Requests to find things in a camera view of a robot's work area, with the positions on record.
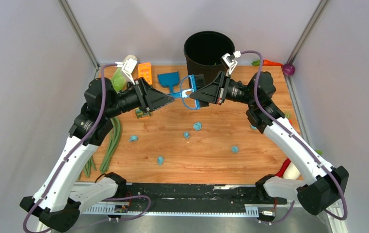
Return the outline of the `blue hand brush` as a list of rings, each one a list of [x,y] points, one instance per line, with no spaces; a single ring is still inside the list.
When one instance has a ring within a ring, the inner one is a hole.
[[[188,89],[183,89],[182,84],[185,80],[190,81],[190,87]],[[205,77],[203,74],[198,74],[198,75],[188,75],[185,78],[182,79],[182,81],[180,82],[180,91],[179,92],[172,92],[169,93],[168,96],[175,98],[175,99],[181,99],[183,105],[190,109],[190,110],[198,110],[200,108],[203,107],[209,107],[209,103],[203,100],[197,100],[197,99],[193,99],[194,100],[194,107],[189,106],[186,102],[185,99],[190,98],[190,94],[192,94],[193,92],[201,89],[204,85],[205,85]]]

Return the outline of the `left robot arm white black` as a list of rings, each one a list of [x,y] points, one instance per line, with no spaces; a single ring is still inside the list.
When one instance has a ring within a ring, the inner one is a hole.
[[[152,112],[174,101],[143,78],[120,92],[114,90],[109,79],[95,79],[89,83],[84,97],[85,104],[69,130],[64,150],[52,172],[34,195],[20,202],[29,216],[37,217],[49,230],[61,233],[70,230],[81,213],[96,203],[108,198],[121,201],[127,195],[126,180],[115,173],[72,192],[86,163],[113,128],[111,119],[136,108]]]

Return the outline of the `blue dustpan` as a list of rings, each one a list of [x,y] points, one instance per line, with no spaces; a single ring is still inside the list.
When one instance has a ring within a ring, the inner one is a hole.
[[[180,75],[178,71],[162,73],[157,75],[159,84],[169,89],[169,93],[174,93],[174,87],[180,83]]]

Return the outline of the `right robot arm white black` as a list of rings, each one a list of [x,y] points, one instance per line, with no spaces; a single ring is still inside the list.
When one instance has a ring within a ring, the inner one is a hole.
[[[302,176],[302,180],[293,180],[266,175],[256,182],[256,199],[262,203],[273,198],[297,201],[308,213],[318,215],[343,197],[349,173],[323,159],[301,138],[272,101],[275,91],[269,72],[256,73],[244,85],[220,71],[214,81],[191,93],[190,98],[217,105],[225,100],[247,104],[250,124],[271,139]]]

